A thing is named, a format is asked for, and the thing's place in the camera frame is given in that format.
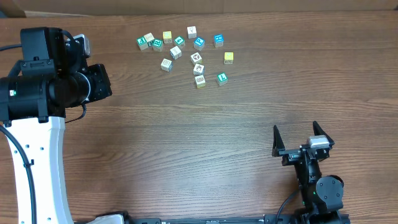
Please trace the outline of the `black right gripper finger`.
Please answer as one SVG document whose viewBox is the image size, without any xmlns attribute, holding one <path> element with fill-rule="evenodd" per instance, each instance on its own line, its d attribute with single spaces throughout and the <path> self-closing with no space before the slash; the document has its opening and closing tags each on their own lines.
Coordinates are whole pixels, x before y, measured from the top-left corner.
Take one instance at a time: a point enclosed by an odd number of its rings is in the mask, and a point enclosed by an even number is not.
<svg viewBox="0 0 398 224">
<path fill-rule="evenodd" d="M 334 140 L 326 132 L 324 132 L 324 130 L 317 123 L 317 121 L 313 121 L 312 125 L 313 125 L 314 135 L 316 136 L 324 135 L 327 138 L 330 146 L 333 146 L 335 144 Z"/>
<path fill-rule="evenodd" d="M 279 157 L 280 153 L 285 151 L 285 146 L 280 135 L 279 129 L 276 125 L 273 126 L 273 147 L 272 147 L 272 156 Z"/>
</svg>

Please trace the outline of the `white patterned wooden block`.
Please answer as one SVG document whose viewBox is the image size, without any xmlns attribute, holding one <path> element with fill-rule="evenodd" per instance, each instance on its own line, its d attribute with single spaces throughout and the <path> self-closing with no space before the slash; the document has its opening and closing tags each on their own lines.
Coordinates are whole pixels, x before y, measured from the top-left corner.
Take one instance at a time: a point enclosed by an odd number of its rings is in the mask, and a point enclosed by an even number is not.
<svg viewBox="0 0 398 224">
<path fill-rule="evenodd" d="M 172 70 L 172 68 L 173 68 L 173 61 L 164 58 L 162 60 L 162 63 L 160 64 L 160 66 L 161 66 L 162 70 L 164 70 L 166 72 L 170 72 Z"/>
</svg>

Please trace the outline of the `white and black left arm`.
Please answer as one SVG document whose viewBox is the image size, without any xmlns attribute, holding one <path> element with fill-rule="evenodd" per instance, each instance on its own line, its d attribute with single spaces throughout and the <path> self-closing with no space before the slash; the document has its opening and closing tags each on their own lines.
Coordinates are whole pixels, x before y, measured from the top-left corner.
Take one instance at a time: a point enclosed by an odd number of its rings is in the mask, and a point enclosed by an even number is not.
<svg viewBox="0 0 398 224">
<path fill-rule="evenodd" d="M 63 166 L 66 110 L 111 96 L 90 42 L 55 27 L 22 29 L 22 59 L 1 78 L 1 132 L 12 153 L 20 223 L 71 223 Z"/>
</svg>

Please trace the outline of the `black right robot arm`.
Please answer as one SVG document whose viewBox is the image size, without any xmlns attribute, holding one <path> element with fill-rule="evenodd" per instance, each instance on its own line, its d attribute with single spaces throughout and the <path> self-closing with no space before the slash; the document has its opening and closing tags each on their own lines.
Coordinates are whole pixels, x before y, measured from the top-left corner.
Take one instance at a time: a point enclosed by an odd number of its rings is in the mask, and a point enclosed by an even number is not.
<svg viewBox="0 0 398 224">
<path fill-rule="evenodd" d="M 290 216 L 289 223 L 344 223 L 349 220 L 339 213 L 343 208 L 343 180 L 337 175 L 322 176 L 319 166 L 329 158 L 335 142 L 316 121 L 312 125 L 314 135 L 298 149 L 286 149 L 278 127 L 273 126 L 272 156 L 281 157 L 283 166 L 294 166 L 298 180 L 298 189 L 280 206 L 276 222 L 287 202 L 298 193 L 304 207 Z"/>
</svg>

